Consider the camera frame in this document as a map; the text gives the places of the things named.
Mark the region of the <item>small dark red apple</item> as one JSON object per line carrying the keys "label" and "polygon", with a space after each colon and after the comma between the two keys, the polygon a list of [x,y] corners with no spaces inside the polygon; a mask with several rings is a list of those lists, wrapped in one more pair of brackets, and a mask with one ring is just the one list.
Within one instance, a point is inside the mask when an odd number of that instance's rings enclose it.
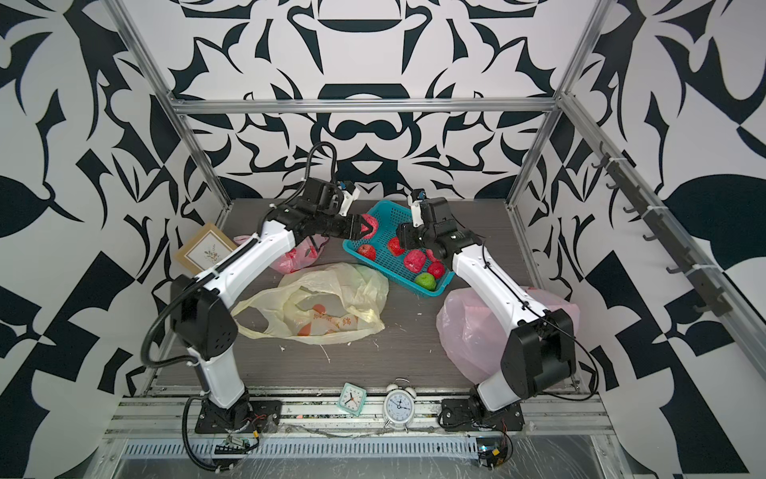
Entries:
{"label": "small dark red apple", "polygon": [[434,279],[442,279],[446,275],[447,269],[440,261],[433,261],[433,263],[430,263],[427,273],[432,275]]}

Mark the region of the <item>pink plastic bag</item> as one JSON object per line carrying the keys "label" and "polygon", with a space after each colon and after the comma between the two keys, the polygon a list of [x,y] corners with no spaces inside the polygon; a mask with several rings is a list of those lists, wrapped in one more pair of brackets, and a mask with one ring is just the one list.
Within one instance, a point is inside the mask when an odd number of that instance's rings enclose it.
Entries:
{"label": "pink plastic bag", "polygon": [[504,330],[474,289],[447,295],[436,319],[440,341],[474,385],[498,378],[530,397],[573,373],[580,309],[543,289],[524,292],[544,307],[545,317],[523,319],[512,331]]}
{"label": "pink plastic bag", "polygon": [[272,232],[244,243],[227,261],[234,273],[244,277],[258,277],[268,267],[284,275],[295,273],[313,265],[321,254],[322,243],[317,247],[311,240],[297,241],[290,231]]}

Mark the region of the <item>green apple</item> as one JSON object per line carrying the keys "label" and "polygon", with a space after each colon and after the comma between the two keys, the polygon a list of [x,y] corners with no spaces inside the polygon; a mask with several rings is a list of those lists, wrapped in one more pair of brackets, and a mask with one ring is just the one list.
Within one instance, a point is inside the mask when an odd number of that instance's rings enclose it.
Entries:
{"label": "green apple", "polygon": [[414,279],[414,283],[418,287],[422,287],[425,291],[435,291],[437,289],[437,279],[432,273],[419,273]]}

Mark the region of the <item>smooth red apple with stem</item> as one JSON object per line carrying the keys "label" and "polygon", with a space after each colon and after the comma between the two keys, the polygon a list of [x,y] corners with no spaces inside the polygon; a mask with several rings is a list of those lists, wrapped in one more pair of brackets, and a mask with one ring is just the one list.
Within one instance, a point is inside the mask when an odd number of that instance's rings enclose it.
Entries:
{"label": "smooth red apple with stem", "polygon": [[373,245],[369,245],[369,243],[361,245],[357,249],[357,253],[365,257],[365,259],[369,259],[369,261],[376,261],[377,259],[377,251],[375,247],[373,247]]}

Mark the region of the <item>yellow plastic bag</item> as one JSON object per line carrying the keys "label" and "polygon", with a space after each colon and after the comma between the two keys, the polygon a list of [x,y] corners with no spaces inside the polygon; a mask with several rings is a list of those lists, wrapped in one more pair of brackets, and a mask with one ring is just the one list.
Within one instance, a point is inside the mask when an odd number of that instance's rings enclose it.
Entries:
{"label": "yellow plastic bag", "polygon": [[311,345],[351,343],[384,331],[387,277],[365,265],[333,263],[285,275],[274,289],[241,301],[231,314],[259,311],[267,327],[239,332],[250,339],[280,338]]}

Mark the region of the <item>pink plastic bag front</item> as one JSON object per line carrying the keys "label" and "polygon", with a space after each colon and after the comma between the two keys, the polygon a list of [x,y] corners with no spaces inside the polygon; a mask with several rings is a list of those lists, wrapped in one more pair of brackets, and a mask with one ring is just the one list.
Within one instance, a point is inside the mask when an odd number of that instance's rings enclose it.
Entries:
{"label": "pink plastic bag front", "polygon": [[573,373],[580,309],[543,289],[524,292],[544,307],[545,317],[523,319],[512,331],[504,330],[474,289],[447,295],[436,319],[440,341],[474,385],[498,378],[530,397]]}

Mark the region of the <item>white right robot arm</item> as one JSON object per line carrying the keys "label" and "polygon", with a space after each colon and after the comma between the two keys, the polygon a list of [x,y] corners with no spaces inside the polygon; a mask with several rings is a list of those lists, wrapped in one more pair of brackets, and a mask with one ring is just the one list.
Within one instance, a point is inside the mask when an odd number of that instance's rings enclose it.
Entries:
{"label": "white right robot arm", "polygon": [[397,227],[406,249],[428,249],[464,279],[505,335],[499,370],[476,387],[486,411],[498,411],[544,393],[576,372],[573,319],[533,299],[493,259],[484,237],[464,228],[444,198],[410,195],[412,220]]}

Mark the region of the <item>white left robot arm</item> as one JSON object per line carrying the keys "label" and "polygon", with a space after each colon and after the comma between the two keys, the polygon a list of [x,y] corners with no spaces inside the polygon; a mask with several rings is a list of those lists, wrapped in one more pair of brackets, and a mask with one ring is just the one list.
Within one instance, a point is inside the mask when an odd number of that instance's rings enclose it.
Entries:
{"label": "white left robot arm", "polygon": [[184,283],[167,308],[188,352],[182,361],[197,371],[203,393],[217,408],[235,408],[247,392],[233,353],[235,301],[281,255],[309,237],[362,238],[369,223],[349,212],[359,193],[351,181],[306,180],[296,197],[269,207],[243,245]]}

